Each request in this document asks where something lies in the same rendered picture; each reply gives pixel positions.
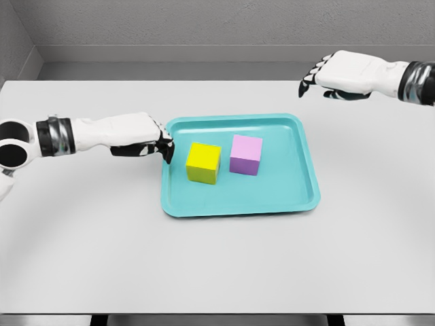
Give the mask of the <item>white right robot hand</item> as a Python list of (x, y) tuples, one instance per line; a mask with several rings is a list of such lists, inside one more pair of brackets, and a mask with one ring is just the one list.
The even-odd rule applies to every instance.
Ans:
[(339, 50), (323, 57), (301, 79), (298, 96), (311, 86), (325, 88), (325, 98), (358, 101), (370, 97), (374, 68), (379, 59), (356, 52)]

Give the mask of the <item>purple cube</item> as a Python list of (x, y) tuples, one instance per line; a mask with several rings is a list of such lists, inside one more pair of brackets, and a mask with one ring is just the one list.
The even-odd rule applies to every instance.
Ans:
[(231, 173), (256, 176), (262, 154), (262, 139), (235, 134), (230, 152)]

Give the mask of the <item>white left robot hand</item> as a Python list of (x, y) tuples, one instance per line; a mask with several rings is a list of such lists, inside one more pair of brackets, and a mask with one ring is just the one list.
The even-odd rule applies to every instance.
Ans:
[(107, 144), (113, 156), (142, 157), (160, 153), (170, 164), (175, 143), (166, 128), (146, 113), (130, 113), (109, 118)]

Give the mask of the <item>teal plastic tray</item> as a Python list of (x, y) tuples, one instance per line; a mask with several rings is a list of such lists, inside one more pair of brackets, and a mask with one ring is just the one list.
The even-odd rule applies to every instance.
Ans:
[[(174, 217), (310, 211), (320, 191), (301, 121), (289, 113), (179, 117), (167, 124), (175, 141), (170, 164), (162, 165), (161, 205)], [(256, 176), (229, 171), (234, 135), (263, 140)], [(221, 147), (215, 185), (188, 180), (193, 143)]]

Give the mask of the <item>yellow cube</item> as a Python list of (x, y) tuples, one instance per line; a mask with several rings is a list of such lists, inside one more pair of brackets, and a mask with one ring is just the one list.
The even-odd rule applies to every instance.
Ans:
[(192, 143), (186, 160), (189, 181), (215, 185), (221, 161), (221, 147)]

